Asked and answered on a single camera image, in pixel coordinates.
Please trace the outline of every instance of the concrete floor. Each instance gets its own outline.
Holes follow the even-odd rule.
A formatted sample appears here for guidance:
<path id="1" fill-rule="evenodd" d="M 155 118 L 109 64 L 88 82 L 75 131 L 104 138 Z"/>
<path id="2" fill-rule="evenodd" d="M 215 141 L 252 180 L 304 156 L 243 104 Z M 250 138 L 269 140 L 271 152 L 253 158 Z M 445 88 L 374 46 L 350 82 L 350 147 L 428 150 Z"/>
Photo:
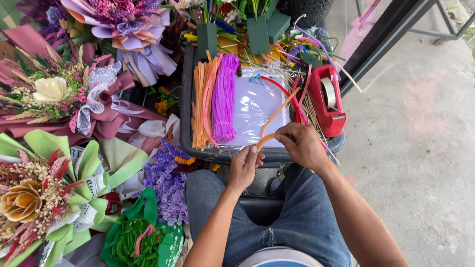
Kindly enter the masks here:
<path id="1" fill-rule="evenodd" d="M 353 0 L 336 0 L 330 36 L 342 42 L 356 18 Z M 438 21 L 431 10 L 417 26 L 440 30 Z M 434 46 L 434 39 L 406 34 L 359 82 L 365 92 L 343 98 L 346 144 L 337 158 L 412 266 L 468 267 L 475 263 L 475 66 L 462 40 Z"/>

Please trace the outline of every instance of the tape roll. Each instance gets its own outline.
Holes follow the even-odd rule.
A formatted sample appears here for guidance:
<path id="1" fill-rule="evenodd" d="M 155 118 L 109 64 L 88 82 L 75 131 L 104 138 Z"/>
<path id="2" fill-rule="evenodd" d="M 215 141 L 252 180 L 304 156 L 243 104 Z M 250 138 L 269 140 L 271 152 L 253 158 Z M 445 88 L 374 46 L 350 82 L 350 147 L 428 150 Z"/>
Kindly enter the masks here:
<path id="1" fill-rule="evenodd" d="M 327 105 L 327 108 L 335 107 L 336 94 L 332 81 L 327 77 L 322 78 L 320 81 L 322 83 L 323 96 L 325 98 L 325 104 Z"/>

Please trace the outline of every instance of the cream rose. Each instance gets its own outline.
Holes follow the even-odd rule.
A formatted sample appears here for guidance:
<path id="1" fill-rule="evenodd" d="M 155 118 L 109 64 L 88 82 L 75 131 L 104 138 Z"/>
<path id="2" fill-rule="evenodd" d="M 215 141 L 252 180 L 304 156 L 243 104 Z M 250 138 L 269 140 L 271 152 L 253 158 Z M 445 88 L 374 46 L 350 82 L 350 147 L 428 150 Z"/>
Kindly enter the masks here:
<path id="1" fill-rule="evenodd" d="M 67 87 L 66 80 L 61 77 L 42 78 L 35 82 L 36 92 L 33 98 L 37 101 L 55 103 L 60 101 L 72 88 Z"/>

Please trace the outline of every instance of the brown flower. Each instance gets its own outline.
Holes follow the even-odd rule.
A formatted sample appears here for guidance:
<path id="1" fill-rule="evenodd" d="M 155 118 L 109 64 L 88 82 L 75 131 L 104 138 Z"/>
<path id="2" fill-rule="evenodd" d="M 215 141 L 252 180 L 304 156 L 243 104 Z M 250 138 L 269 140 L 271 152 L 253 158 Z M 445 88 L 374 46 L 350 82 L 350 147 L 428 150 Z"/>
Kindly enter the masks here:
<path id="1" fill-rule="evenodd" d="M 36 219 L 43 205 L 38 192 L 42 189 L 43 183 L 37 183 L 32 179 L 10 187 L 9 191 L 0 198 L 0 213 L 10 221 L 22 223 Z"/>

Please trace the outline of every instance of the red tape dispenser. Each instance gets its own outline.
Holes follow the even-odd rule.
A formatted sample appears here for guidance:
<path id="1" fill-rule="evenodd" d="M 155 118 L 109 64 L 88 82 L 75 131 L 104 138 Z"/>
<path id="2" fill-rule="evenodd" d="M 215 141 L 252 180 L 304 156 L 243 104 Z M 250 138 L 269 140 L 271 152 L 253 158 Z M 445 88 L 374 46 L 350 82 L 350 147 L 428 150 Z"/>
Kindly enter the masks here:
<path id="1" fill-rule="evenodd" d="M 343 111 L 338 74 L 332 65 L 322 65 L 312 71 L 308 90 L 318 123 L 326 137 L 343 133 L 346 113 Z"/>

